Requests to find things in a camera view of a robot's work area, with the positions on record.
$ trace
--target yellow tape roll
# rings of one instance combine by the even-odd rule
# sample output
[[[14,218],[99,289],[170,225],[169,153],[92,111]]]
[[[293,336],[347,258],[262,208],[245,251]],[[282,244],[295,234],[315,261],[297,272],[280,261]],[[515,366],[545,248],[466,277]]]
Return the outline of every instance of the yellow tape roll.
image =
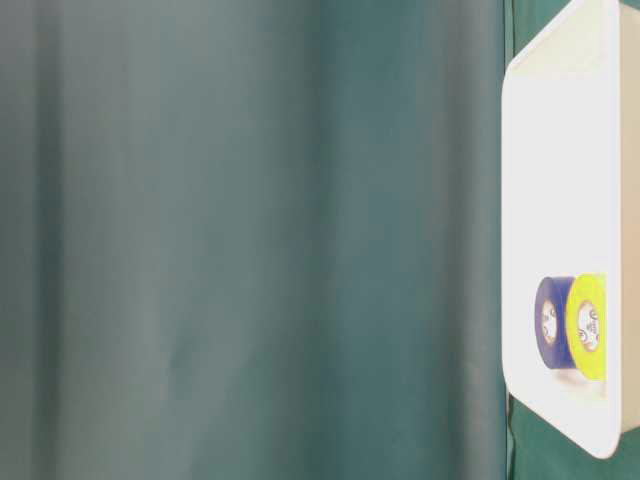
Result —
[[[569,292],[566,322],[571,356],[585,377],[607,375],[607,294],[604,275],[580,275]]]

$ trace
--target tape roll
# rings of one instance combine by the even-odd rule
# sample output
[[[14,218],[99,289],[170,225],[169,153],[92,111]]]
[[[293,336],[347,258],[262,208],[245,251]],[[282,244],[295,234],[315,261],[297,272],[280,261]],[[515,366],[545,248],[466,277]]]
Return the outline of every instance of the tape roll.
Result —
[[[580,275],[567,300],[567,338],[576,367],[590,380],[607,372],[607,295],[604,275]]]
[[[549,368],[574,368],[567,342],[565,306],[573,277],[545,277],[538,285],[535,330],[538,351]]]

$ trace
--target white tape core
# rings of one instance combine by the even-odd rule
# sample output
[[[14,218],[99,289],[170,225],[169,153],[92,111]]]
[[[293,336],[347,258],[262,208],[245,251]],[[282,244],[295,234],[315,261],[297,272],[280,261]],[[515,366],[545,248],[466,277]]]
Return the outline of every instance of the white tape core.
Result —
[[[583,302],[578,310],[578,335],[587,352],[595,352],[600,342],[600,320],[596,307]]]
[[[542,305],[542,335],[545,341],[551,345],[558,335],[558,318],[556,307],[549,300]]]

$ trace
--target green fabric backdrop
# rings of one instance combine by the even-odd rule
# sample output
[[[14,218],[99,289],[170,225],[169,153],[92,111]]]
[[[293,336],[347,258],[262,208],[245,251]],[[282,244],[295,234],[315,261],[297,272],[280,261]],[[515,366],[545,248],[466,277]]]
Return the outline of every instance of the green fabric backdrop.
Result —
[[[565,0],[507,0],[507,59],[517,54],[567,3]],[[625,3],[640,7],[638,0]],[[612,458],[597,460],[515,399],[511,402],[509,427],[513,435],[510,478],[514,480],[640,478],[640,430],[623,435]]]
[[[500,2],[0,18],[2,478],[504,478]]]

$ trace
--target label on tape core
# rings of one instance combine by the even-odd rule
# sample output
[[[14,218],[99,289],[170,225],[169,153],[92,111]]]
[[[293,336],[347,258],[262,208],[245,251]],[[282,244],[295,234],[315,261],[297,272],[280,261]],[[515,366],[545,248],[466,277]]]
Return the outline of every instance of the label on tape core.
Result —
[[[558,319],[556,307],[549,300],[542,305],[542,335],[545,342],[552,345],[558,335]]]
[[[600,343],[600,320],[596,307],[585,301],[578,310],[578,334],[587,352],[595,352]]]

